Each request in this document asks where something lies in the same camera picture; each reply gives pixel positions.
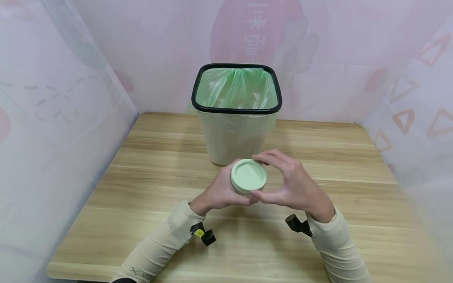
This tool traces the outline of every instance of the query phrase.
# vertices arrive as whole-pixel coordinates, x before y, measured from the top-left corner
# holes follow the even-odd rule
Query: green jar lid
[[[231,183],[234,189],[245,195],[253,190],[262,190],[267,182],[264,166],[253,159],[242,159],[231,170]]]

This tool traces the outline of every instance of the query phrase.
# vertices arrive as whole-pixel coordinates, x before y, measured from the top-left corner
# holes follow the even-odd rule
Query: person's left hand
[[[225,208],[231,205],[249,206],[258,202],[253,196],[243,196],[235,192],[231,184],[231,169],[240,159],[222,167],[207,189],[190,202],[193,212],[205,216],[211,209]]]

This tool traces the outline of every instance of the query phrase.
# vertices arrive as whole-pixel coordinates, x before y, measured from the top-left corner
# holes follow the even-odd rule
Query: black trash can rim
[[[264,71],[268,72],[274,81],[275,93],[277,95],[277,105],[275,107],[269,109],[236,109],[236,108],[218,108],[218,107],[206,107],[200,105],[197,101],[197,91],[198,85],[200,83],[202,74],[209,69],[214,68],[235,68],[235,69],[242,69],[242,68],[261,68]],[[277,113],[282,107],[282,94],[280,91],[279,82],[277,80],[277,76],[274,70],[271,67],[266,65],[259,65],[259,64],[234,64],[234,63],[211,63],[204,65],[198,71],[197,79],[195,80],[195,84],[193,86],[192,91],[192,106],[201,112],[207,113],[223,113],[223,114],[242,114],[242,115],[269,115]]]

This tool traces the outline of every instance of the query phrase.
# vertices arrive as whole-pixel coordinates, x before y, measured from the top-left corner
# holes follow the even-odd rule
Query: wrist strap
[[[214,232],[212,230],[205,231],[202,222],[199,222],[190,228],[190,234],[196,235],[201,238],[201,241],[206,246],[214,243],[216,241],[216,237],[214,236]]]
[[[299,219],[295,214],[291,214],[285,219],[286,224],[288,224],[289,228],[296,233],[302,232],[308,237],[313,237],[313,233],[310,230],[310,225],[308,224],[308,220],[300,223]]]

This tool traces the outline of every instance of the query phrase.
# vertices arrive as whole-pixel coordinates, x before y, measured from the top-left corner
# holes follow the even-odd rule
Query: yellow label
[[[203,230],[198,229],[198,230],[195,231],[194,235],[197,235],[198,237],[201,238],[201,237],[203,237],[204,232],[203,232]]]

